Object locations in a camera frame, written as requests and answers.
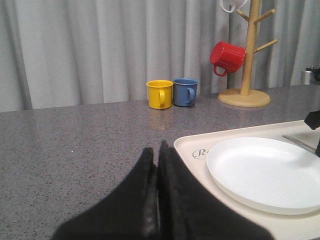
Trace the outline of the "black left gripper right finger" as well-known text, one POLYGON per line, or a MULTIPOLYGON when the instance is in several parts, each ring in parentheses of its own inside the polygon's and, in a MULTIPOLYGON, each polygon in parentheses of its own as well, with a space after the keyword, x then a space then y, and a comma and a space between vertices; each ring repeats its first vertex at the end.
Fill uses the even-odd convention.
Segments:
POLYGON ((163 240, 271 240, 265 228, 214 197, 162 141, 158 157, 160 236, 163 240))

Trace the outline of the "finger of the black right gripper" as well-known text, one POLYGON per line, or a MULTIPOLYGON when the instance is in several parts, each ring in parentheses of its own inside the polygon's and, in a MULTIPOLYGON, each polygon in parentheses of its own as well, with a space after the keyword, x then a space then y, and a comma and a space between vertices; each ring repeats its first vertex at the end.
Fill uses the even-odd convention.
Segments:
POLYGON ((304 122, 312 129, 316 130, 320 127, 320 110, 310 112, 304 122))

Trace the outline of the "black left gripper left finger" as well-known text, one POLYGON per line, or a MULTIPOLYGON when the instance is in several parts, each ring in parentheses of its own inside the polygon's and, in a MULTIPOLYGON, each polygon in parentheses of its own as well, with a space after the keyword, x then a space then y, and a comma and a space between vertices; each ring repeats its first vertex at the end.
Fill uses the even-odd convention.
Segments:
POLYGON ((157 240, 157 167, 145 148, 126 178, 99 203, 64 222, 53 240, 157 240))

